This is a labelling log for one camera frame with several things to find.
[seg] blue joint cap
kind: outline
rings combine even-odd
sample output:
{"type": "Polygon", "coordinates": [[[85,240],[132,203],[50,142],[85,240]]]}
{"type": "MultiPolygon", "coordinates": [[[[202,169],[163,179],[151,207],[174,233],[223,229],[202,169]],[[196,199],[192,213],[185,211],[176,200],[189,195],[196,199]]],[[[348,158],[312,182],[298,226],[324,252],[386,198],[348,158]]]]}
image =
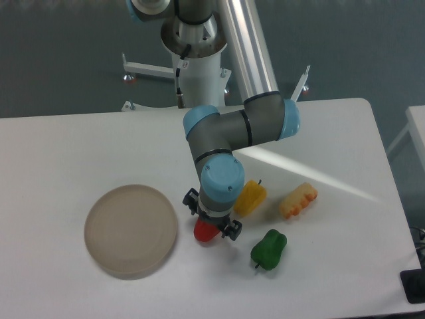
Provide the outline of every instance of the blue joint cap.
{"type": "Polygon", "coordinates": [[[126,0],[127,9],[130,14],[130,17],[133,22],[142,23],[143,21],[139,19],[139,17],[135,14],[133,6],[131,5],[131,0],[126,0]]]}
{"type": "Polygon", "coordinates": [[[205,194],[218,203],[236,201],[245,182],[242,164],[230,154],[219,154],[203,167],[201,185],[205,194]]]}
{"type": "Polygon", "coordinates": [[[200,105],[188,111],[183,118],[183,127],[185,128],[186,139],[195,125],[211,114],[220,114],[220,112],[212,105],[200,105]]]}
{"type": "Polygon", "coordinates": [[[297,134],[299,130],[299,110],[293,100],[284,100],[285,119],[279,140],[297,134]]]}

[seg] orange toy vegetable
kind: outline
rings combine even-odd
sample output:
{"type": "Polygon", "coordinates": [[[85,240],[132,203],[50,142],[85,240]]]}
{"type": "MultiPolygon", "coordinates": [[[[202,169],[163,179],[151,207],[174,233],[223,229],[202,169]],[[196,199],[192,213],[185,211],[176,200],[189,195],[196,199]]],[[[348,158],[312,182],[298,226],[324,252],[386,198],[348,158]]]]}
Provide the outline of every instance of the orange toy vegetable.
{"type": "Polygon", "coordinates": [[[280,214],[286,219],[296,216],[317,197],[317,190],[309,183],[295,188],[279,205],[280,214]]]}

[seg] table surface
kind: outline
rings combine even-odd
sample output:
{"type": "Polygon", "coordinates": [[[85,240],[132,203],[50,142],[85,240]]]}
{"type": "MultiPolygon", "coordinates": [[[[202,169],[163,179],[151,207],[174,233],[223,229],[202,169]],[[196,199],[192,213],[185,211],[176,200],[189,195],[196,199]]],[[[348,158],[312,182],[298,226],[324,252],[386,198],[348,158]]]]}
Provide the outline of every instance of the table surface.
{"type": "Polygon", "coordinates": [[[409,132],[425,169],[425,106],[411,106],[406,110],[409,132]]]}
{"type": "Polygon", "coordinates": [[[301,130],[235,152],[268,198],[235,241],[193,238],[181,204],[199,182],[184,139],[185,110],[0,120],[1,318],[324,319],[413,312],[399,272],[419,268],[369,103],[299,103],[301,130]],[[309,181],[319,195],[282,220],[277,203],[309,181]],[[134,281],[91,259],[83,228],[93,204],[126,184],[172,202],[179,229],[167,261],[134,281]],[[279,266],[255,270],[251,248],[275,228],[279,266]]]}

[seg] gray floor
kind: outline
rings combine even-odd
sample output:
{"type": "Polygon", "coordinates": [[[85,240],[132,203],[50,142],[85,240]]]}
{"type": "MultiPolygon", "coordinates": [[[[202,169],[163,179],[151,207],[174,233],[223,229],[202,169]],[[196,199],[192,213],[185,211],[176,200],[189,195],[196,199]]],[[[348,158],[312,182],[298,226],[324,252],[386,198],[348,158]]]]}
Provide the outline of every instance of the gray floor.
{"type": "MultiPolygon", "coordinates": [[[[405,125],[407,107],[425,104],[425,1],[257,4],[285,96],[311,64],[303,99],[367,99],[384,147],[405,125]]],[[[122,81],[121,52],[170,66],[160,27],[132,23],[124,0],[0,0],[0,118],[118,112],[129,99],[175,105],[169,81],[122,81]]],[[[223,66],[231,68],[227,53],[223,66]]],[[[234,79],[230,84],[227,102],[240,103],[234,79]]],[[[391,166],[409,223],[425,227],[425,173],[412,143],[391,166]]]]}

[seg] beige round dish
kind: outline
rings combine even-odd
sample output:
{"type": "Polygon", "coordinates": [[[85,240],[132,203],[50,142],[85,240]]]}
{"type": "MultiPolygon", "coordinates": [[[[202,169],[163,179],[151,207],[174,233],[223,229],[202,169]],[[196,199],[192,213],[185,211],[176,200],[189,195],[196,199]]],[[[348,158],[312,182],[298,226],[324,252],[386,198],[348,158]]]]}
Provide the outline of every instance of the beige round dish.
{"type": "Polygon", "coordinates": [[[93,259],[121,279],[147,275],[173,247],[177,218],[168,199],[144,185],[102,196],[90,210],[84,240],[93,259]]]}

